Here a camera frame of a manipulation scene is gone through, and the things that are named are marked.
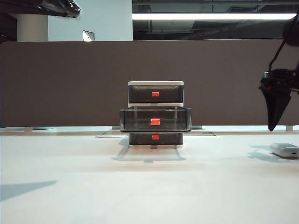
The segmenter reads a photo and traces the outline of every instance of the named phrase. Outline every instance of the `red drawer handle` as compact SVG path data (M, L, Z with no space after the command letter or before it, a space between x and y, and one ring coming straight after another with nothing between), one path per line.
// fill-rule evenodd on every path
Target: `red drawer handle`
M160 125L160 118L151 118L150 125Z
M159 97L160 96L160 92L151 92L151 95L153 97Z
M159 140L160 139L160 134L152 134L151 139L152 140Z

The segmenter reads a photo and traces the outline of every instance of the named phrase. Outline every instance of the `black object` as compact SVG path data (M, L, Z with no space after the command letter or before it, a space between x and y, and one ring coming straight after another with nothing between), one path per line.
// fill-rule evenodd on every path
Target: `black object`
M189 132L191 109L183 107L129 107L120 110L122 132Z
M183 103L182 85L132 85L128 86L129 103Z
M80 11L73 0L0 0L0 13L78 17Z
M130 133L129 145L175 145L183 144L183 133Z
M273 60L269 64L269 71L264 73L259 89L262 91L268 110L268 129L273 131L291 100L291 91L299 94L299 63L294 70L275 69L272 64L277 59L284 44L299 46L299 11L297 15L285 24L284 40Z

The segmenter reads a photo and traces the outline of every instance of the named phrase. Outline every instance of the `white pillar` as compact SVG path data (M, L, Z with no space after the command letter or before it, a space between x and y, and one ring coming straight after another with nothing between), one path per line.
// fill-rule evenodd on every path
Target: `white pillar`
M18 41L48 41L48 16L17 14Z

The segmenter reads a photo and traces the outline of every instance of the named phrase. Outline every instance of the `gray partition panel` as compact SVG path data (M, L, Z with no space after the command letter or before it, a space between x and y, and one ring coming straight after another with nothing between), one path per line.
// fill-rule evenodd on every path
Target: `gray partition panel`
M109 126L127 81L182 80L193 125L266 125L258 90L281 40L7 42L0 47L5 126ZM286 46L275 68L294 68ZM280 124L299 124L299 96Z

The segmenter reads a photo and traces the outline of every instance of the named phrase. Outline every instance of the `wall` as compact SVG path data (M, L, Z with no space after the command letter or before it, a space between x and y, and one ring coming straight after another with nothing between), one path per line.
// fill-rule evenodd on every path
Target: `wall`
M280 44L7 42L0 45L2 121L6 126L117 126L119 109L128 106L128 81L181 80L193 125L266 125L258 87ZM273 68L294 68L298 55L299 48L285 46ZM281 125L299 124L299 97L292 96Z
M76 0L78 18L48 17L49 41L81 41L82 30L95 40L132 40L132 0Z

